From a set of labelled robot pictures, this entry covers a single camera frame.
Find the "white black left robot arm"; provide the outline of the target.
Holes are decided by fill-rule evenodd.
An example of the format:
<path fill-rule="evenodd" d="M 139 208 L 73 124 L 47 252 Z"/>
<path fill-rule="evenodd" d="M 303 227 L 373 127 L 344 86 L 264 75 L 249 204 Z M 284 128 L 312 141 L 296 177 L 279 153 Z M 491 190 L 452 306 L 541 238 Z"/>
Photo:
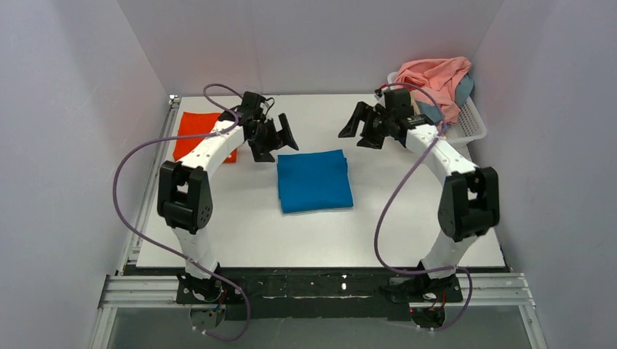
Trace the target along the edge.
<path fill-rule="evenodd" d="M 179 161 L 166 161 L 159 169 L 157 213 L 180 243 L 186 259 L 186 273 L 193 279 L 207 280 L 219 266 L 206 226 L 213 216 L 211 176 L 232 151 L 247 143 L 256 162 L 272 162 L 272 151 L 299 149 L 286 114 L 273 119 L 249 117 L 240 124 L 223 119 L 213 133 L 204 138 Z"/>

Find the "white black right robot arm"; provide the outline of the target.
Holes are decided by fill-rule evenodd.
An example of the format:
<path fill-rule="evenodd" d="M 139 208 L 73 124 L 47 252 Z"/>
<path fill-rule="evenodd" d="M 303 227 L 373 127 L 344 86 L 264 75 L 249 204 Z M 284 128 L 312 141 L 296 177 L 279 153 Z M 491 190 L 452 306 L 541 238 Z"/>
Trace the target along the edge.
<path fill-rule="evenodd" d="M 425 164 L 439 180 L 442 193 L 437 209 L 438 236 L 428 254 L 408 275 L 447 278 L 460 267 L 471 245 L 500 220 L 498 174 L 464 158 L 441 135 L 442 128 L 429 118 L 412 113 L 409 102 L 356 104 L 340 138 L 360 136 L 359 147 L 380 149 L 387 137 L 399 141 L 418 160 L 403 177 L 406 183 Z"/>

